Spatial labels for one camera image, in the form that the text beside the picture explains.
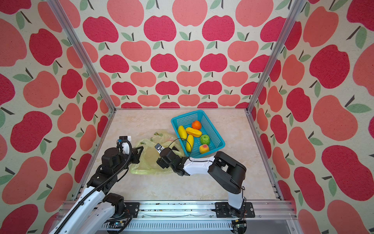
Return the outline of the yellow plastic bag with fruit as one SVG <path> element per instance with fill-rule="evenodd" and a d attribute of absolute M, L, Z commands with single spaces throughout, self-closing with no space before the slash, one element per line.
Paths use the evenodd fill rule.
<path fill-rule="evenodd" d="M 177 139 L 176 134 L 168 133 L 166 130 L 158 130 L 151 137 L 140 140 L 137 147 L 143 146 L 144 150 L 140 156 L 140 162 L 130 166 L 130 173 L 152 176 L 172 174 L 173 170 L 170 167 L 163 169 L 157 164 L 156 161 L 159 158 L 159 154 L 155 149 L 155 145 L 160 143 L 166 148 L 171 144 L 170 147 L 173 152 L 180 157 L 184 157 L 185 153 L 179 140 L 172 143 L 175 139 Z"/>

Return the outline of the yellow banana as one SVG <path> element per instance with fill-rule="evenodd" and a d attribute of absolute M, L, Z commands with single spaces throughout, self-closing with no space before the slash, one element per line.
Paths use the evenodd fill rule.
<path fill-rule="evenodd" d="M 202 132 L 200 130 L 197 130 L 197 129 L 194 129 L 194 128 L 191 128 L 191 127 L 186 128 L 186 133 L 188 135 L 193 136 L 193 137 L 201 137 L 202 136 Z"/>
<path fill-rule="evenodd" d="M 186 151 L 191 153 L 194 146 L 194 136 L 188 135 L 187 136 L 187 143 L 186 143 Z"/>

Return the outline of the yellow lemon fruit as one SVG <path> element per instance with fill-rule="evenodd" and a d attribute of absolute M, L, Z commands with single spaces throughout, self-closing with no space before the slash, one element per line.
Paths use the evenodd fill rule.
<path fill-rule="evenodd" d="M 179 126 L 177 131 L 178 131 L 179 137 L 180 137 L 181 139 L 184 139 L 184 140 L 187 139 L 188 134 L 187 134 L 187 132 L 186 132 L 184 126 L 182 126 L 182 125 Z"/>

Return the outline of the yellow red peach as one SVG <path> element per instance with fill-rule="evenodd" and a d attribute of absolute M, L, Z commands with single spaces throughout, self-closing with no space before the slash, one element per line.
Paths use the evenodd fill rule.
<path fill-rule="evenodd" d="M 200 154 L 205 154 L 205 153 L 208 153 L 210 151 L 210 148 L 207 144 L 202 144 L 200 147 L 199 147 L 199 152 Z"/>

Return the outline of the green apple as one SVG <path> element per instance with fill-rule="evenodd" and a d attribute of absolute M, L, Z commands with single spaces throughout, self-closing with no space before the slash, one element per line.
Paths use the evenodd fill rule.
<path fill-rule="evenodd" d="M 202 135 L 200 136 L 200 143 L 202 145 L 206 144 L 206 145 L 209 145 L 210 144 L 210 137 L 208 135 Z"/>

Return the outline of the orange fruit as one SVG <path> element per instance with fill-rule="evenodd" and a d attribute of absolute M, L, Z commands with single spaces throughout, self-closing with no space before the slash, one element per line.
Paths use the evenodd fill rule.
<path fill-rule="evenodd" d="M 196 129 L 196 130 L 201 130 L 202 128 L 202 124 L 200 123 L 200 121 L 194 121 L 191 125 L 191 127 L 193 129 Z"/>

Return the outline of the turquoise plastic basket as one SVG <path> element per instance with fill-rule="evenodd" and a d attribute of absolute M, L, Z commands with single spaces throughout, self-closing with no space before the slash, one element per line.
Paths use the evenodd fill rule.
<path fill-rule="evenodd" d="M 171 124 L 175 130 L 177 137 L 180 137 L 178 133 L 178 127 L 183 126 L 184 128 L 192 127 L 194 121 L 199 121 L 202 124 L 201 132 L 202 135 L 208 135 L 210 138 L 209 143 L 209 152 L 201 154 L 199 147 L 202 145 L 201 140 L 197 137 L 194 138 L 194 146 L 192 152 L 187 152 L 186 150 L 186 141 L 179 139 L 179 142 L 182 144 L 182 148 L 186 156 L 191 158 L 199 159 L 207 157 L 208 155 L 215 154 L 217 151 L 220 151 L 225 147 L 225 141 L 216 130 L 215 126 L 210 121 L 209 117 L 203 110 L 192 111 L 180 116 L 174 117 L 171 119 Z"/>

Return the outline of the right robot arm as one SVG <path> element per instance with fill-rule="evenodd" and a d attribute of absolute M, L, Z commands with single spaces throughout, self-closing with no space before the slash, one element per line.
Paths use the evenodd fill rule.
<path fill-rule="evenodd" d="M 191 160 L 176 155 L 172 149 L 160 144 L 157 144 L 155 149 L 160 155 L 156 162 L 163 169 L 171 168 L 179 176 L 210 175 L 228 192 L 227 213 L 232 217 L 244 217 L 243 181 L 246 167 L 243 164 L 222 151 L 206 159 Z"/>

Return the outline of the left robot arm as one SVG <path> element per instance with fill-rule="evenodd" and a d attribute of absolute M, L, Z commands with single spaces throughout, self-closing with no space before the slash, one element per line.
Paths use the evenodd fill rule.
<path fill-rule="evenodd" d="M 105 151 L 102 164 L 52 234 L 95 234 L 104 224 L 112 225 L 113 233 L 119 234 L 138 216 L 138 202 L 126 203 L 123 196 L 110 191 L 120 181 L 120 172 L 140 162 L 144 148 L 129 147 L 129 143 L 123 143 Z"/>

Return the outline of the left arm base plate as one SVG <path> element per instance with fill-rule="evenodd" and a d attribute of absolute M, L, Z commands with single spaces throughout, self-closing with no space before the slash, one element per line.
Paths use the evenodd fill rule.
<path fill-rule="evenodd" d="M 119 201 L 117 203 L 102 202 L 97 208 L 100 213 L 107 213 L 109 211 L 111 216 L 109 218 L 125 218 L 132 215 L 132 217 L 137 218 L 139 213 L 139 202 L 123 202 Z"/>

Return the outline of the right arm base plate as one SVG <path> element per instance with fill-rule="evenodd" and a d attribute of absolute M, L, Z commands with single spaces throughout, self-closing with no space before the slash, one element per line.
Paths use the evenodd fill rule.
<path fill-rule="evenodd" d="M 251 202 L 243 202 L 240 209 L 231 207 L 228 202 L 216 202 L 215 209 L 217 218 L 254 218 L 255 211 Z"/>

